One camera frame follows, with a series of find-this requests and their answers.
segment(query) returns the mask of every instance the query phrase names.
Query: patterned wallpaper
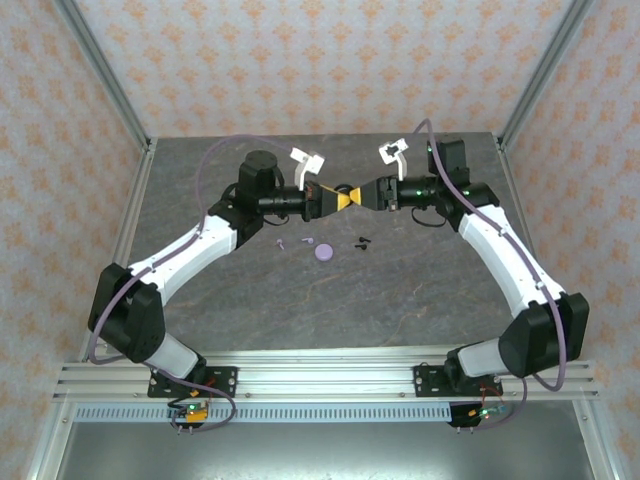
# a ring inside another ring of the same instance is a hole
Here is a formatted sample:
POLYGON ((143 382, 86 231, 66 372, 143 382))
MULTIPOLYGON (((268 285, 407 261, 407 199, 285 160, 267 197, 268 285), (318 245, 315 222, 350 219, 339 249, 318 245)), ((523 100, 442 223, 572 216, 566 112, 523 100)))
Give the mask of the patterned wallpaper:
POLYGON ((536 251, 591 304, 597 359, 640 472, 640 8, 597 0, 509 158, 536 251))
POLYGON ((139 152, 51 0, 0 2, 0 478, 80 351, 139 152))
POLYGON ((570 0, 79 0, 151 136, 500 132, 570 0))

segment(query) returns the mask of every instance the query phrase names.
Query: purple disc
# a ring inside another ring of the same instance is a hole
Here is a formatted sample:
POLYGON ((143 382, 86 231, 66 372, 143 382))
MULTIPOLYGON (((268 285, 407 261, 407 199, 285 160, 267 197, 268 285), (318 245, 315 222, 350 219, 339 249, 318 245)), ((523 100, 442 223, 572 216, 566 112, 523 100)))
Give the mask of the purple disc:
POLYGON ((321 262, 326 262, 331 260, 333 257, 333 248, 331 245, 327 245, 326 243, 321 243, 316 247, 316 258, 321 262))

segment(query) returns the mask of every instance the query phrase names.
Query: orange floral wallpaper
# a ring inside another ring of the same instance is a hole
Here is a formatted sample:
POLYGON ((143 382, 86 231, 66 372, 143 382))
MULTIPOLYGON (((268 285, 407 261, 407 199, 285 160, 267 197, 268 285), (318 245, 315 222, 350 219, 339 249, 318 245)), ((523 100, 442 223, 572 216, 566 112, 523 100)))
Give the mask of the orange floral wallpaper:
POLYGON ((509 152, 542 262, 591 304, 597 361, 640 472, 640 8, 598 0, 509 152))
POLYGON ((0 2, 0 478, 75 358, 139 150, 51 0, 0 2))
POLYGON ((79 0, 151 136, 502 131, 570 0, 79 0))

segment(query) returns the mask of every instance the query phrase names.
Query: marble surface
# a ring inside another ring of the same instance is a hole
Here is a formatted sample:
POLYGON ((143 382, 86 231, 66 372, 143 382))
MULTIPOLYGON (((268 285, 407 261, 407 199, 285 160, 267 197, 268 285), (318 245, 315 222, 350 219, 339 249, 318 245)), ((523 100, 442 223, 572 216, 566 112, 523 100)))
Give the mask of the marble surface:
MULTIPOLYGON (((391 135, 274 137, 326 157, 318 180, 364 184, 392 174, 377 148, 391 135)), ((465 133, 473 181, 488 183, 521 235, 514 203, 489 133, 465 133)), ((140 213, 131 262, 155 253, 197 223, 194 178, 212 138, 161 139, 140 213)), ((426 135, 407 138, 409 175, 427 173, 426 135)), ((236 181, 247 152, 278 155, 287 183, 295 162, 259 141, 223 147, 205 169, 207 204, 236 181)), ((418 212, 437 221, 431 212, 418 212)), ((475 251, 449 226, 424 228, 409 209, 373 212, 352 206, 325 219, 299 217, 265 226, 246 245, 187 283, 165 309, 167 330, 194 349, 252 350, 469 343, 495 337, 510 321, 502 292, 475 251), (372 240, 366 251, 358 237, 372 240), (313 237, 334 256, 319 262, 313 237), (276 245, 281 238, 285 250, 276 245)))

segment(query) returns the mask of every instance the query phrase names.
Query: black mounting bracket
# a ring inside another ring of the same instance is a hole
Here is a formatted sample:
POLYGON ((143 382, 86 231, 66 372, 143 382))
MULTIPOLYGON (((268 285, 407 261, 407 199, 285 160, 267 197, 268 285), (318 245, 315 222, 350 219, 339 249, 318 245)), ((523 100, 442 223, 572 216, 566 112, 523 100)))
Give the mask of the black mounting bracket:
MULTIPOLYGON (((416 397, 481 397, 482 387, 491 387, 502 395, 502 383, 496 382, 497 377, 485 375, 474 378, 473 383, 465 382, 454 389, 443 365, 420 364, 413 367, 413 386, 416 397)), ((485 396, 495 397, 491 390, 485 390, 485 396)))
MULTIPOLYGON (((211 383, 211 387, 221 390, 235 398, 238 386, 238 367, 205 367, 203 384, 211 383)), ((151 372, 147 396, 149 398, 184 398, 188 397, 191 388, 175 383, 160 373, 151 372)))

